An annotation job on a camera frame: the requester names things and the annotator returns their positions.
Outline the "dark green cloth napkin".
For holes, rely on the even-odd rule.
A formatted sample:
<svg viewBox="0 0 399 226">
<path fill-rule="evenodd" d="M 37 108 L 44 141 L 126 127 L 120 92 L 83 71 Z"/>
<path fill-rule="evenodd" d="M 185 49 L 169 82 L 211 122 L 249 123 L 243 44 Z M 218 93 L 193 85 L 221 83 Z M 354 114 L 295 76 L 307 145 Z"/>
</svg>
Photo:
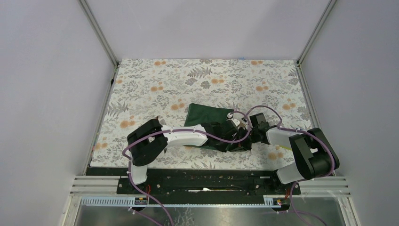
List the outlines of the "dark green cloth napkin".
<svg viewBox="0 0 399 226">
<path fill-rule="evenodd" d="M 207 124 L 211 122 L 223 123 L 227 121 L 227 114 L 232 112 L 232 109 L 215 108 L 199 104 L 190 104 L 188 108 L 187 117 L 184 123 L 185 127 L 201 125 L 207 132 Z M 201 148 L 217 150 L 220 152 L 243 152 L 250 151 L 252 144 L 249 140 L 238 143 L 238 147 L 207 147 L 207 142 L 201 145 Z"/>
</svg>

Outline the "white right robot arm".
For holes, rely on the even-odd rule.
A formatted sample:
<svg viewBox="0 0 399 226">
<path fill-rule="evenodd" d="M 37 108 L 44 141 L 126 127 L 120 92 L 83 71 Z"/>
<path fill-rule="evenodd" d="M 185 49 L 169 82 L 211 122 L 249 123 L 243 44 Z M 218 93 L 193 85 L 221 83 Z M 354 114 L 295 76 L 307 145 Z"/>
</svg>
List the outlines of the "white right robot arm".
<svg viewBox="0 0 399 226">
<path fill-rule="evenodd" d="M 263 113 L 250 116 L 250 121 L 252 143 L 279 145 L 292 151 L 294 163 L 273 173 L 270 188 L 274 193 L 283 193 L 294 181 L 329 176 L 340 166 L 321 129 L 306 131 L 271 126 Z"/>
</svg>

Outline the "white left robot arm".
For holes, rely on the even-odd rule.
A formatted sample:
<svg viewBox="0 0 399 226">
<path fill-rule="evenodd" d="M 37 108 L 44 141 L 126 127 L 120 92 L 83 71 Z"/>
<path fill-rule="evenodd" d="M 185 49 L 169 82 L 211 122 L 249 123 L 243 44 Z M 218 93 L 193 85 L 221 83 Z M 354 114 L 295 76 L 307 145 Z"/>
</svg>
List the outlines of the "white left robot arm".
<svg viewBox="0 0 399 226">
<path fill-rule="evenodd" d="M 173 146 L 211 147 L 226 152 L 238 139 L 240 121 L 234 118 L 223 123 L 202 123 L 189 127 L 162 125 L 151 119 L 127 136 L 129 170 L 128 188 L 139 194 L 145 190 L 148 165 L 161 152 Z"/>
</svg>

